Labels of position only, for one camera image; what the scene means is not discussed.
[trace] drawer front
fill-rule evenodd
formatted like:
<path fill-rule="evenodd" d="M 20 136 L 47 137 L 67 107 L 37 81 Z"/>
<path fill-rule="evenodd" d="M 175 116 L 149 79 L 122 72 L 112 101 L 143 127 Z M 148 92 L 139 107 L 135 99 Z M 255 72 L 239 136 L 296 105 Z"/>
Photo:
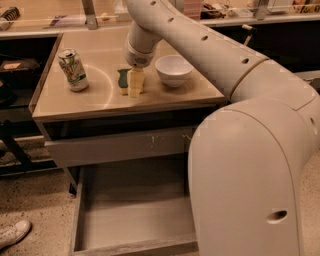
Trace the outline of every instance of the drawer front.
<path fill-rule="evenodd" d="M 58 167 L 81 166 L 187 152 L 193 127 L 132 132 L 45 143 Z"/>

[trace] beige tabletop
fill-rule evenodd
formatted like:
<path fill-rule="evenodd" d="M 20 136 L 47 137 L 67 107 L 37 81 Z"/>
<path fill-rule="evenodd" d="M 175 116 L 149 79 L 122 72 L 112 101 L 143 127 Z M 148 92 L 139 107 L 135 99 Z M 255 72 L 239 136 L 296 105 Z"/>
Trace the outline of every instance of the beige tabletop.
<path fill-rule="evenodd" d="M 178 88 L 162 84 L 155 61 L 164 55 L 177 54 L 165 41 L 160 42 L 153 62 L 144 69 L 144 93 L 139 98 L 121 95 L 118 70 L 130 68 L 123 55 L 128 31 L 128 26 L 119 26 L 64 33 L 57 53 L 63 48 L 77 50 L 88 76 L 89 87 L 72 92 L 56 55 L 33 118 L 41 121 L 78 119 L 193 108 L 225 101 L 223 95 L 197 70 Z"/>

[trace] open drawer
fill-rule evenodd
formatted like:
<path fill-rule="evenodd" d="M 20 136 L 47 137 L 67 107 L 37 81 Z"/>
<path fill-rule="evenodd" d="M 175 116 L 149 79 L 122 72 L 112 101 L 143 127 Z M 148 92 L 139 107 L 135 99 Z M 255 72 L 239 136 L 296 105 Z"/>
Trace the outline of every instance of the open drawer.
<path fill-rule="evenodd" d="M 186 155 L 82 167 L 70 255 L 197 251 Z"/>

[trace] gray floor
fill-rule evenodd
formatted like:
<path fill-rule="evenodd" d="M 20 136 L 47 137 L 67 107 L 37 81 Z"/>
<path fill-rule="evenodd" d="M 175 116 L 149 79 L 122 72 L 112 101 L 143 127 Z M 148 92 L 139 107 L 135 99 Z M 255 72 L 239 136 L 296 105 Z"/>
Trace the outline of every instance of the gray floor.
<path fill-rule="evenodd" d="M 305 256 L 319 256 L 320 152 L 303 170 L 301 185 Z M 33 223 L 23 241 L 1 250 L 0 255 L 68 255 L 75 205 L 68 187 L 61 170 L 0 177 L 0 228 L 24 218 Z"/>

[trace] green scrub pad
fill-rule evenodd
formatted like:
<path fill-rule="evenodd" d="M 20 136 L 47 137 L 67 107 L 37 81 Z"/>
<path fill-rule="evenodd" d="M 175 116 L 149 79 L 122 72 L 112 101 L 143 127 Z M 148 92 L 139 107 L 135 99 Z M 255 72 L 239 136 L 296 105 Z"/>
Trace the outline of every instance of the green scrub pad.
<path fill-rule="evenodd" d="M 127 95 L 128 94 L 127 75 L 128 75 L 128 72 L 130 70 L 131 69 L 120 69 L 120 70 L 118 70 L 118 72 L 120 74 L 120 77 L 119 77 L 119 80 L 118 80 L 118 86 L 119 86 L 120 93 L 123 94 L 123 95 Z"/>

